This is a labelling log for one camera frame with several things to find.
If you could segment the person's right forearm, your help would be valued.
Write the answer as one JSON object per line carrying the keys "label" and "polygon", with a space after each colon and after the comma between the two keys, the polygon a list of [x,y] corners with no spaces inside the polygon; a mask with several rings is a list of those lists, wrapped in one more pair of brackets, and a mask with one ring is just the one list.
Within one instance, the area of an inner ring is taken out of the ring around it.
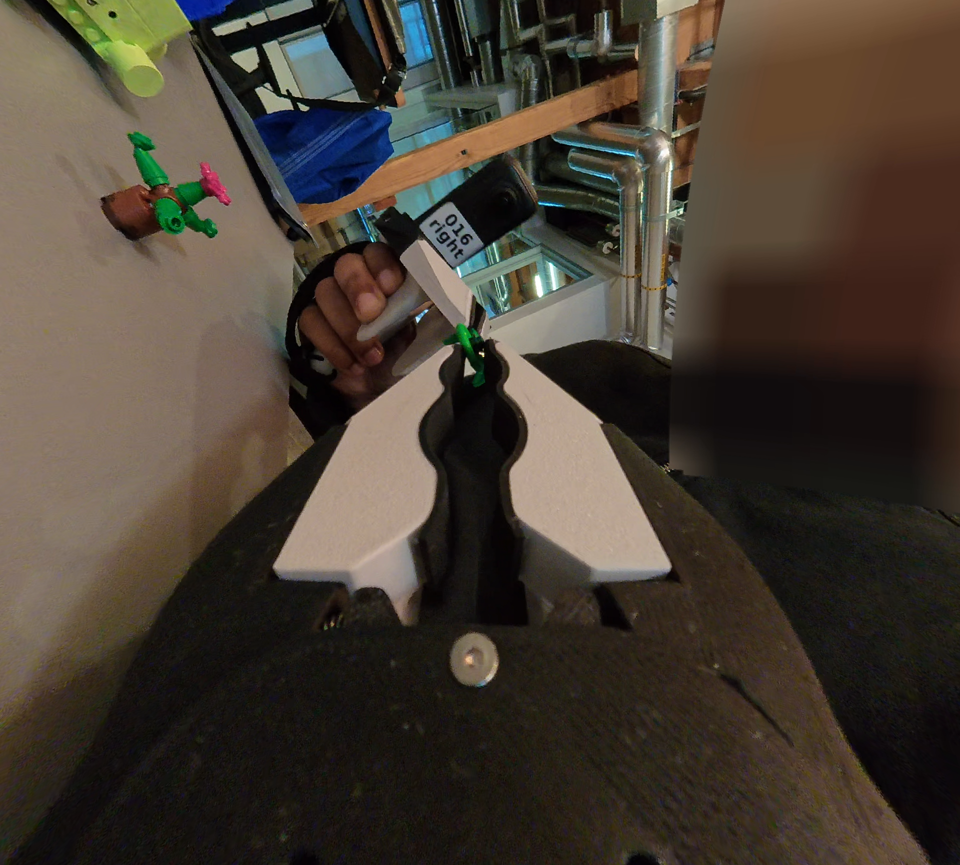
{"label": "person's right forearm", "polygon": [[331,379],[323,376],[307,385],[292,378],[289,404],[314,440],[320,439],[330,428],[341,427],[354,415],[347,398],[333,387]]}

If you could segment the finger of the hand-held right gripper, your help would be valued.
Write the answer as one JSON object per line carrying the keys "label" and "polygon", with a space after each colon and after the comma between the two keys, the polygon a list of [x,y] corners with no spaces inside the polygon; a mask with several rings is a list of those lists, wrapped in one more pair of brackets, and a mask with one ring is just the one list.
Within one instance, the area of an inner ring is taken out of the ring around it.
{"label": "finger of the hand-held right gripper", "polygon": [[489,335],[490,320],[472,289],[425,238],[416,239],[400,257],[406,278],[399,290],[404,316],[420,314],[431,303],[428,315],[416,322],[416,340],[444,341],[463,325]]}

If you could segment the small brick flower plant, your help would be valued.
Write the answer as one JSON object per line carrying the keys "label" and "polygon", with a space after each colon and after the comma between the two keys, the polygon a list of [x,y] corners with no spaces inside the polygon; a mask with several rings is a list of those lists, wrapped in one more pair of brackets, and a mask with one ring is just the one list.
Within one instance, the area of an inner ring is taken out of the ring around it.
{"label": "small brick flower plant", "polygon": [[160,232],[181,235],[191,231],[215,237],[216,223],[201,218],[195,207],[206,199],[227,207],[232,198],[210,164],[199,164],[198,180],[174,185],[153,155],[153,140],[139,131],[127,138],[142,182],[102,197],[102,213],[114,229],[134,242]]}

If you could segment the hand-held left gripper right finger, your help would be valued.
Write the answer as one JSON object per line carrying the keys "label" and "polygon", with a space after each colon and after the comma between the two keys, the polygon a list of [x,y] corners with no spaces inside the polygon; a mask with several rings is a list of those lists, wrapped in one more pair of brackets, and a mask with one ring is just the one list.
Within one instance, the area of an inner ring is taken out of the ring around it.
{"label": "hand-held left gripper right finger", "polygon": [[490,340],[487,354],[500,362],[498,395],[518,424],[504,504],[527,603],[666,577],[670,560],[601,419],[509,345]]}

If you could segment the green wheel stem piece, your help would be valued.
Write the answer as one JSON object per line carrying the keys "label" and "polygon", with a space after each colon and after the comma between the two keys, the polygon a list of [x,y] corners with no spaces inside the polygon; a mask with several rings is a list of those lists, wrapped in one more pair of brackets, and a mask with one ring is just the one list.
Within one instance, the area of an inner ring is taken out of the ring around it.
{"label": "green wheel stem piece", "polygon": [[478,329],[458,323],[451,335],[442,342],[445,346],[458,346],[472,370],[471,384],[480,388],[486,383],[486,343]]}

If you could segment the black framed wooden desk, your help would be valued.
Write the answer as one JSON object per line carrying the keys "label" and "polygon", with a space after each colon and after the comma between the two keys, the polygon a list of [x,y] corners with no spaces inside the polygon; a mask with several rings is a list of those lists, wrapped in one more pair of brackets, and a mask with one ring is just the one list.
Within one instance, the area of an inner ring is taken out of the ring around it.
{"label": "black framed wooden desk", "polygon": [[[394,0],[234,0],[213,17],[193,22],[195,50],[207,61],[251,117],[266,115],[260,97],[303,112],[326,106],[338,112],[405,104],[406,77],[402,23],[389,10]],[[298,41],[321,33],[342,67],[359,102],[343,102],[338,93],[305,96],[305,83],[294,78],[297,91],[282,82],[267,53],[271,43]]]}

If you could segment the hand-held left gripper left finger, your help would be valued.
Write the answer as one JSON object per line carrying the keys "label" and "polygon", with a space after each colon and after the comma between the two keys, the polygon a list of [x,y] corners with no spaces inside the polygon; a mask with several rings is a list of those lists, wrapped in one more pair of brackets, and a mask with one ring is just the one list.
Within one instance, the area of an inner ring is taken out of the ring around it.
{"label": "hand-held left gripper left finger", "polygon": [[439,480],[420,430],[445,394],[445,366],[462,373],[460,355],[442,346],[351,418],[273,564],[279,579],[377,588],[403,625],[417,622],[426,583],[417,542]]}

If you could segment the person's black jacket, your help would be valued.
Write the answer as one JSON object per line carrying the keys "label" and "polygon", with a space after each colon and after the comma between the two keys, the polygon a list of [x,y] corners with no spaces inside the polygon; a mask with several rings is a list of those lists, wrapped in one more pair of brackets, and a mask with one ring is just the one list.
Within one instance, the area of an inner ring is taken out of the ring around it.
{"label": "person's black jacket", "polygon": [[694,598],[730,622],[763,580],[867,775],[931,863],[958,863],[958,513],[675,472],[665,361],[605,341],[526,358],[640,449],[638,497]]}

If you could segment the silver ventilation ducts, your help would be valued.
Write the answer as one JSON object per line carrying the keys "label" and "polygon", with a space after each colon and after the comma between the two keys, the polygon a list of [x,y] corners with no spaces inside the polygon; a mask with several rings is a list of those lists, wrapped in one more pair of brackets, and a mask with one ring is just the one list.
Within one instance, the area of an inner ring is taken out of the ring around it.
{"label": "silver ventilation ducts", "polygon": [[644,150],[634,164],[635,188],[621,193],[622,209],[632,202],[630,231],[621,238],[621,264],[637,263],[638,277],[623,278],[625,336],[648,352],[664,345],[666,307],[667,172],[674,169],[667,139],[674,130],[677,91],[676,50],[680,12],[697,0],[596,0],[593,29],[573,32],[574,12],[551,16],[545,0],[452,0],[462,32],[464,61],[482,79],[495,79],[499,66],[520,68],[522,99],[537,102],[540,67],[557,57],[610,64],[637,59],[638,127],[626,133]]}

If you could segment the person's right hand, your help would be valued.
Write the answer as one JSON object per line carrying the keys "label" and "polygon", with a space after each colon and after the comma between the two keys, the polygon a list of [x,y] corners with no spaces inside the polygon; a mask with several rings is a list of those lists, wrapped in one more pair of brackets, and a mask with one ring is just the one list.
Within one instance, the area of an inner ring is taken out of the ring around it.
{"label": "person's right hand", "polygon": [[383,313],[405,278],[404,266],[388,245],[366,243],[337,258],[298,319],[301,339],[332,365],[332,386],[354,411],[398,381],[393,368],[416,337],[410,319],[387,343],[357,338],[361,327]]}

